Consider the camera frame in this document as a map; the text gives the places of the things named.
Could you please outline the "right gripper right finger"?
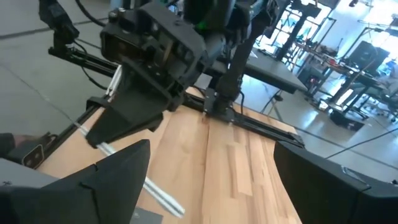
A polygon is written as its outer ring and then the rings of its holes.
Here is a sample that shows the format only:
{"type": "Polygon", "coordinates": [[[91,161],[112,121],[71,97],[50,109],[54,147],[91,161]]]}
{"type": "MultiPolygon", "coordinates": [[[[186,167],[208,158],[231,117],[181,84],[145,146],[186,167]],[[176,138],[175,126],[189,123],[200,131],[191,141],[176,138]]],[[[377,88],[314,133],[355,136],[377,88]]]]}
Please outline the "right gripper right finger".
{"type": "Polygon", "coordinates": [[[397,186],[278,141],[274,162],[302,223],[396,223],[397,186]]]}

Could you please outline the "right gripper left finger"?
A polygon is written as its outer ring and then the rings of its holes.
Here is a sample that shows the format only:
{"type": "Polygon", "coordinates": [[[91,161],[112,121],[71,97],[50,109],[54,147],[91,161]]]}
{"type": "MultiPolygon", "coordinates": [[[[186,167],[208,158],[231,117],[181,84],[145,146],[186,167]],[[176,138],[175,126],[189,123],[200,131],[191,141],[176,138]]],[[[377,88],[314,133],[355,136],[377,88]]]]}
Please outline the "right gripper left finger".
{"type": "Polygon", "coordinates": [[[50,223],[129,223],[143,188],[150,141],[140,140],[43,187],[50,223]]]}

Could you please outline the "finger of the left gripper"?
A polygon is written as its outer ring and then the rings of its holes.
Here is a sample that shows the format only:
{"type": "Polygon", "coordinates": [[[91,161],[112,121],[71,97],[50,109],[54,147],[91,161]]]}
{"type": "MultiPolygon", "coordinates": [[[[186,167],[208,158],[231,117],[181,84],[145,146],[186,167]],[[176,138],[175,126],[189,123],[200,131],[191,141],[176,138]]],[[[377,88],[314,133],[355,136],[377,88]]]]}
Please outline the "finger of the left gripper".
{"type": "Polygon", "coordinates": [[[88,144],[96,147],[131,135],[133,111],[128,106],[108,105],[86,135],[88,144]]]}
{"type": "Polygon", "coordinates": [[[167,104],[164,102],[135,102],[124,106],[124,115],[128,121],[124,137],[145,129],[154,132],[163,120],[163,112],[167,104]]]}

